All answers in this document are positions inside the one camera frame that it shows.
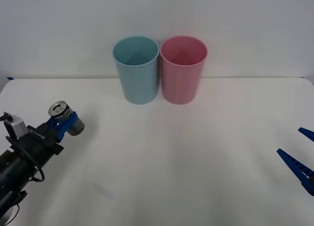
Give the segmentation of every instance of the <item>black cable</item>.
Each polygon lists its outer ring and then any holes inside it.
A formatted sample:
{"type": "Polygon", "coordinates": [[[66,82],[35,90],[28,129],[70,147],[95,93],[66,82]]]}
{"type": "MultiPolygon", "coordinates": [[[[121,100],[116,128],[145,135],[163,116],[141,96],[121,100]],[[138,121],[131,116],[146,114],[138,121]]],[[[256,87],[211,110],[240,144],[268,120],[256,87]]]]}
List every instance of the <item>black cable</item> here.
{"type": "Polygon", "coordinates": [[[19,206],[18,204],[17,204],[17,206],[18,206],[18,211],[16,212],[15,216],[13,217],[12,220],[10,220],[9,222],[7,222],[4,226],[7,226],[9,223],[11,223],[11,222],[15,219],[15,217],[18,215],[18,213],[19,213],[19,211],[20,211],[20,206],[19,206]]]}
{"type": "Polygon", "coordinates": [[[8,120],[9,122],[13,121],[11,114],[4,112],[3,116],[0,117],[0,122],[3,122],[5,120],[8,120]]]}
{"type": "Polygon", "coordinates": [[[38,179],[36,177],[33,177],[31,179],[31,181],[35,181],[35,182],[43,182],[45,180],[45,175],[43,170],[41,169],[40,165],[37,163],[37,161],[34,160],[34,158],[23,148],[20,146],[20,144],[16,141],[14,141],[13,139],[11,139],[9,136],[5,137],[7,139],[7,141],[10,142],[10,144],[12,144],[14,147],[16,147],[19,151],[21,151],[22,153],[24,153],[28,159],[37,167],[40,175],[41,175],[41,179],[38,179]]]}

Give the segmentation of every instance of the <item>white table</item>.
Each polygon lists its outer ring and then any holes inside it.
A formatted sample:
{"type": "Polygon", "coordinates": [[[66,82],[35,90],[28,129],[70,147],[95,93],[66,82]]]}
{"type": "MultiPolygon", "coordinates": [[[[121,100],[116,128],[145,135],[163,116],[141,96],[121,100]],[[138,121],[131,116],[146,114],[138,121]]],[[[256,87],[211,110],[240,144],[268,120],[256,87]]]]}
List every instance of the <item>white table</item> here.
{"type": "MultiPolygon", "coordinates": [[[[0,111],[38,126],[65,100],[85,122],[29,183],[11,226],[312,226],[314,198],[276,153],[314,169],[314,87],[202,79],[196,99],[127,102],[118,79],[21,79],[0,111]]],[[[1,152],[9,147],[0,126],[1,152]]]]}

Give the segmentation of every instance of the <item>plastic cup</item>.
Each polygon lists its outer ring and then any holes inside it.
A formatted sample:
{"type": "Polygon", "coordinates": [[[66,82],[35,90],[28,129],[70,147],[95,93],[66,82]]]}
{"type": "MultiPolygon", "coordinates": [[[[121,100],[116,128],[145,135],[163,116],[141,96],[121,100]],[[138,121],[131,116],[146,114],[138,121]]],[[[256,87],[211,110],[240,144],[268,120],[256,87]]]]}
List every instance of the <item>plastic cup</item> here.
{"type": "Polygon", "coordinates": [[[135,104],[152,101],[158,93],[158,44],[144,36],[131,36],[113,49],[125,98],[135,104]]]}
{"type": "Polygon", "coordinates": [[[206,45],[191,36],[176,36],[161,45],[161,85],[166,100],[186,104],[195,98],[207,53],[206,45]]]}

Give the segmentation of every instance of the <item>blue cup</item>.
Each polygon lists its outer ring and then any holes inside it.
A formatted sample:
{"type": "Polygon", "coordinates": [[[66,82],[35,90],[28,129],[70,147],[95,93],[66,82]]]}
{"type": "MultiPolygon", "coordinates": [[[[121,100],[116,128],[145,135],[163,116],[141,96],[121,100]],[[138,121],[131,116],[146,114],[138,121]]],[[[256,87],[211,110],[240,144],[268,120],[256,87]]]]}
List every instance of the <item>blue cup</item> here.
{"type": "Polygon", "coordinates": [[[158,93],[159,46],[150,38],[131,36],[113,49],[126,99],[135,104],[152,101],[158,93]]]}

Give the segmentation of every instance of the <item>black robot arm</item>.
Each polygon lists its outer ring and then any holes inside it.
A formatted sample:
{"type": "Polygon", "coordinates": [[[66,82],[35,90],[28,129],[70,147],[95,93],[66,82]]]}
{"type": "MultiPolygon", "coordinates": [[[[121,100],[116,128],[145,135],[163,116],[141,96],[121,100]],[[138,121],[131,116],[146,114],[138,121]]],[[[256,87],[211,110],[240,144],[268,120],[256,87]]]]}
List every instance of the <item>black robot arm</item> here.
{"type": "Polygon", "coordinates": [[[34,128],[26,127],[21,118],[8,113],[0,117],[10,135],[6,139],[13,150],[6,150],[0,156],[0,226],[8,220],[6,212],[26,197],[27,192],[23,188],[27,183],[44,181],[42,167],[63,150],[58,143],[77,119],[76,112],[73,112],[62,123],[51,117],[34,128]],[[41,175],[40,179],[34,177],[37,172],[41,175]]]}

